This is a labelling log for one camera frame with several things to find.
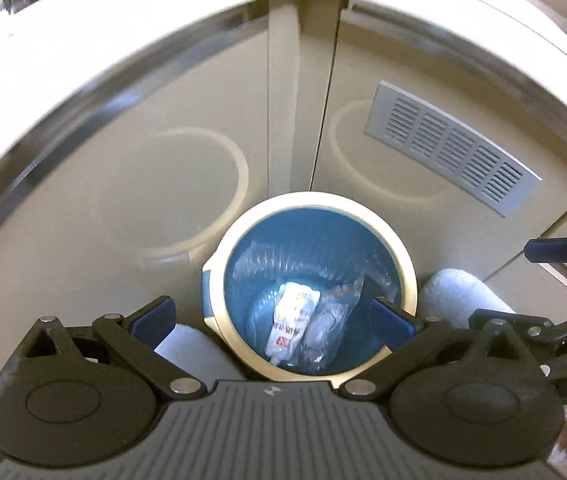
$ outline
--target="white package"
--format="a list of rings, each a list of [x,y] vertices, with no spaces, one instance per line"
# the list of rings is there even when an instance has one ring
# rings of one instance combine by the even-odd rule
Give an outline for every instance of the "white package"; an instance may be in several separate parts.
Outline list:
[[[281,299],[274,307],[274,322],[265,346],[265,354],[275,366],[294,354],[321,296],[308,285],[294,282],[281,285],[279,293]]]

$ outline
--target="ventilation grille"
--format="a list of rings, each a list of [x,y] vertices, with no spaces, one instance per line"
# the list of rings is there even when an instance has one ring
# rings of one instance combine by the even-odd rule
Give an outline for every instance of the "ventilation grille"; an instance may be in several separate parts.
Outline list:
[[[384,81],[366,133],[436,171],[502,216],[515,211],[541,179],[481,134]]]
[[[418,114],[418,107],[411,105],[401,97],[397,98],[386,126],[386,135],[396,142],[405,143],[415,126]]]

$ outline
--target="white cloth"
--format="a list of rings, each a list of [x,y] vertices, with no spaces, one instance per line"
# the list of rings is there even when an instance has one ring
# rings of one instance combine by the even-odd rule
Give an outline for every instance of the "white cloth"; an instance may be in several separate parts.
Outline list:
[[[159,343],[156,353],[204,383],[208,389],[215,381],[242,381],[243,373],[221,348],[195,328],[177,325]]]
[[[468,328],[468,317],[478,308],[514,313],[480,279],[465,270],[437,272],[419,292],[417,316],[439,316],[456,328]]]

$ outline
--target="blue trash bin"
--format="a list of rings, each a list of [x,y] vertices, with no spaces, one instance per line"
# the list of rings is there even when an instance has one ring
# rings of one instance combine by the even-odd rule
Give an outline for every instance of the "blue trash bin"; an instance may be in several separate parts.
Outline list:
[[[307,375],[296,364],[268,361],[265,346],[283,283],[324,293],[361,277],[360,299],[327,367]],[[376,296],[415,313],[417,280],[406,248],[368,208],[327,193],[290,193],[258,204],[232,224],[203,267],[205,322],[244,363],[275,381],[330,380],[338,387],[389,355],[369,322]]]

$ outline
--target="blue clamp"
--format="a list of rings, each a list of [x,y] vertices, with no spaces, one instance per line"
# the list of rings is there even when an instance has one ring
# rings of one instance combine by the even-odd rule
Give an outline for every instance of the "blue clamp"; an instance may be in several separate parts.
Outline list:
[[[169,296],[160,296],[126,319],[130,334],[155,349],[176,326],[176,305]]]
[[[393,352],[410,342],[425,328],[423,322],[386,298],[372,300],[370,324],[372,332]]]
[[[530,240],[523,250],[533,264],[567,264],[567,238],[537,238]]]

